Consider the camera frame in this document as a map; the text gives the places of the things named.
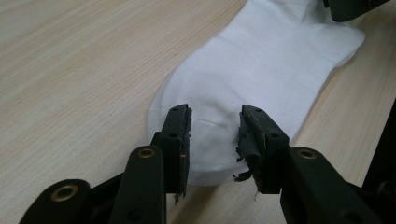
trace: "wood grain surface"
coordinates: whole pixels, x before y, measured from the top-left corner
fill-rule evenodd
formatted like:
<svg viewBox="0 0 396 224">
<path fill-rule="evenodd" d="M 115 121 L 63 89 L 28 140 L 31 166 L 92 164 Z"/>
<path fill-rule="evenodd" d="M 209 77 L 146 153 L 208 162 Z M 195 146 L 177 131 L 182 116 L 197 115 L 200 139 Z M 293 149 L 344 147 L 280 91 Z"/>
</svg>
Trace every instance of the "wood grain surface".
<svg viewBox="0 0 396 224">
<path fill-rule="evenodd" d="M 148 143 L 149 104 L 243 0 L 0 2 L 0 223 L 17 223 L 66 178 L 94 187 Z M 321 151 L 360 185 L 396 97 L 396 1 L 351 22 L 366 33 L 335 69 L 295 146 Z M 189 187 L 169 223 L 282 223 L 253 181 Z"/>
</svg>

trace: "light wood tabletop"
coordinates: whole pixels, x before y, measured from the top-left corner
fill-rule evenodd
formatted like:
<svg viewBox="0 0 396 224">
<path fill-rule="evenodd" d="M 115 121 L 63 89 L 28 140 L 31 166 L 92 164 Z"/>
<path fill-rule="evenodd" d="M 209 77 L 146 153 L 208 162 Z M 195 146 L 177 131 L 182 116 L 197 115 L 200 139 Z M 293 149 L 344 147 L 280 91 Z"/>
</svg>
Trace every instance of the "light wood tabletop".
<svg viewBox="0 0 396 224">
<path fill-rule="evenodd" d="M 0 223 L 20 221 L 60 180 L 94 187 L 121 173 L 131 151 L 149 142 L 149 105 L 163 81 L 244 4 L 1 1 Z M 292 144 L 321 151 L 361 185 L 396 97 L 396 1 L 351 24 L 366 39 L 331 73 Z M 168 222 L 285 220 L 279 197 L 256 194 L 249 180 L 188 187 Z"/>
</svg>

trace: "sock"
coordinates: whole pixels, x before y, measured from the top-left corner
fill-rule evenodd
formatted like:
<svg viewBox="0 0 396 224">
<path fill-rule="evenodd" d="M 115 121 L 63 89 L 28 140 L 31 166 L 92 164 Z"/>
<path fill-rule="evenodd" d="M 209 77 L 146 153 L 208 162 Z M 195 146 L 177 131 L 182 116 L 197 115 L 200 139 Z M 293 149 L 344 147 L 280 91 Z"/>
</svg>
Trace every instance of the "sock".
<svg viewBox="0 0 396 224">
<path fill-rule="evenodd" d="M 263 109 L 291 139 L 327 76 L 363 39 L 333 22 L 321 0 L 248 0 L 163 83 L 148 112 L 148 137 L 171 107 L 189 104 L 189 184 L 233 180 L 248 169 L 235 152 L 242 105 Z"/>
</svg>

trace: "wooden table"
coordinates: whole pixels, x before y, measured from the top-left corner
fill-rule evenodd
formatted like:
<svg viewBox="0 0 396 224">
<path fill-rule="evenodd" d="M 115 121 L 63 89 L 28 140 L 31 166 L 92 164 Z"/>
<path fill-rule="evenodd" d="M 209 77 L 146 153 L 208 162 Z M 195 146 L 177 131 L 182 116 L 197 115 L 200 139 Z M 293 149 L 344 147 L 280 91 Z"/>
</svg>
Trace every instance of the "wooden table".
<svg viewBox="0 0 396 224">
<path fill-rule="evenodd" d="M 0 222 L 16 223 L 46 187 L 94 187 L 146 145 L 164 79 L 221 30 L 243 0 L 2 1 Z M 354 20 L 366 33 L 335 69 L 295 146 L 321 151 L 361 185 L 396 96 L 396 1 Z M 189 187 L 170 223 L 282 223 L 279 197 L 253 181 Z"/>
</svg>

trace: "white sock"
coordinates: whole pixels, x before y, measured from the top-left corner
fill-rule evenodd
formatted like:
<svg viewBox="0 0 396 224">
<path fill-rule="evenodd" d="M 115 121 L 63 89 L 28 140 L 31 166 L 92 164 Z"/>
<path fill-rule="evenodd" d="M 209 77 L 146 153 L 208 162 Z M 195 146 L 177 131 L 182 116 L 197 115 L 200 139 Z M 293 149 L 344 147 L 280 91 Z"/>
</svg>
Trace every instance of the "white sock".
<svg viewBox="0 0 396 224">
<path fill-rule="evenodd" d="M 329 73 L 363 39 L 354 27 L 333 22 L 321 0 L 248 0 L 162 85 L 149 110 L 148 136 L 171 107 L 189 104 L 189 183 L 233 180 L 248 169 L 235 152 L 242 105 L 263 109 L 291 139 Z"/>
</svg>

